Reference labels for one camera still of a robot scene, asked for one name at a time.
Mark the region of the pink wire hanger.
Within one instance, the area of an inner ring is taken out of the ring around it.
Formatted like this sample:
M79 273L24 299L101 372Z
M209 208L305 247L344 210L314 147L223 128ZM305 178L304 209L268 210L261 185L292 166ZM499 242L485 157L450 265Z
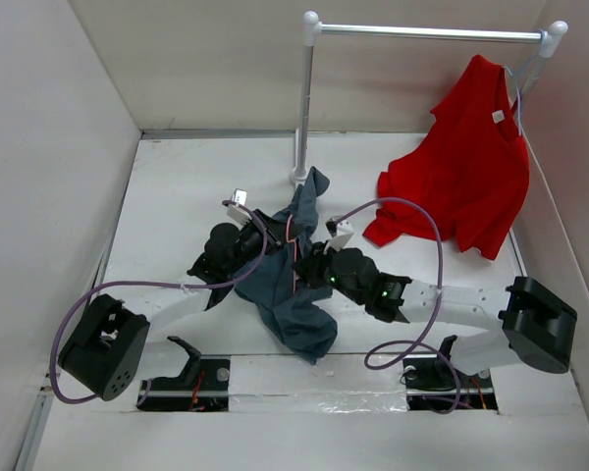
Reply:
M297 275L295 268L294 268L294 263L298 260L298 256L299 256L299 252L300 252L299 243L300 243L300 239L303 236L305 236L305 229L302 226L297 225L295 223L295 215L291 213L288 217L287 222L286 222L286 242L293 249L293 257L292 257L293 267L291 268L293 295L296 294L296 290L297 290L296 285L297 285L297 278L298 278L298 275Z

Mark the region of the blue-grey t shirt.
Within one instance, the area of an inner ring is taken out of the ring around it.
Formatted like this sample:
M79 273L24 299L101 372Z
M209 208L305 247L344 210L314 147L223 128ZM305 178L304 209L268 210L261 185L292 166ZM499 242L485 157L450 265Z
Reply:
M253 273L235 285L236 294L256 305L262 322L277 340L311 365L328 353L338 335L336 320L316 305L331 297L332 289L309 288L296 276L293 263L311 251L311 236L319 222L316 201L329 186L329 178L310 169L290 204L272 216L301 229L296 242L264 257Z

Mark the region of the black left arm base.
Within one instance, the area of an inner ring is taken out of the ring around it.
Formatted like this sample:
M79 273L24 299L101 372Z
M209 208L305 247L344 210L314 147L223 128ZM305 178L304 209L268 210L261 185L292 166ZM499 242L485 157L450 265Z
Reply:
M142 412L227 412L231 358L202 353L178 336L142 354L135 407Z

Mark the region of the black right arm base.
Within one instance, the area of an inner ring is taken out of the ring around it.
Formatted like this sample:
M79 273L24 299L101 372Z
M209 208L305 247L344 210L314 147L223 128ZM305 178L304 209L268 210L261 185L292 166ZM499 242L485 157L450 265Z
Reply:
M409 411L430 411L448 413L459 395L455 407L459 411L498 409L495 388L490 372L485 377L467 376L456 372L459 388L456 386L450 368L437 355L412 355L403 361L401 383L406 389L406 403Z

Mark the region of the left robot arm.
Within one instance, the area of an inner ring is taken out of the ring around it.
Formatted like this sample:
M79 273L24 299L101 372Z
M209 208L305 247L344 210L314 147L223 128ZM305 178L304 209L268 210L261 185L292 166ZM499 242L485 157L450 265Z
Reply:
M212 228L202 253L187 274L196 279L165 283L141 281L145 295L128 301L107 294L125 282L104 283L83 294L69 309L50 351L50 385L63 403L74 399L60 390L66 373L89 390L86 401L110 401L123 393L138 371L151 330L204 312L222 302L250 278L263 259L283 249L289 225L233 201L230 222Z

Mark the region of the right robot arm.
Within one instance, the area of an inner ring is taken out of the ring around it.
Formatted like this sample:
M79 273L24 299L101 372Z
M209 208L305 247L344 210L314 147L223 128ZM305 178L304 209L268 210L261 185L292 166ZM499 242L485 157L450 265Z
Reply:
M533 278L517 277L505 288L439 288L381 272L358 248L335 250L324 242L294 262L294 271L309 287L335 289L382 322L479 329L444 339L433 369L446 386L514 363L551 374L569 369L577 313Z

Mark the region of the red t shirt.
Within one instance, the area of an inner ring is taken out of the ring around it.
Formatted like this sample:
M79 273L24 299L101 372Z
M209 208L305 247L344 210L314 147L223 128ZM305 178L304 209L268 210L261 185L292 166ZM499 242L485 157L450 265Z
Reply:
M509 106L505 69L474 56L432 111L419 146L377 182L382 205L364 237L452 239L495 260L529 187L528 152Z

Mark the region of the white clothes rack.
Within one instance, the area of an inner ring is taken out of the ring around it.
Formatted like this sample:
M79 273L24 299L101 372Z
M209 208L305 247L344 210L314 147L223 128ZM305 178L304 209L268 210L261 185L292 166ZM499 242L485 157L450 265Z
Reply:
M502 63L505 49L531 55L540 35L532 31L424 26L374 26L302 16L303 59L294 166L290 179L303 183L310 169L314 131L424 131L434 104L477 53ZM545 31L546 41L521 84L523 98L534 88L568 32L564 21Z

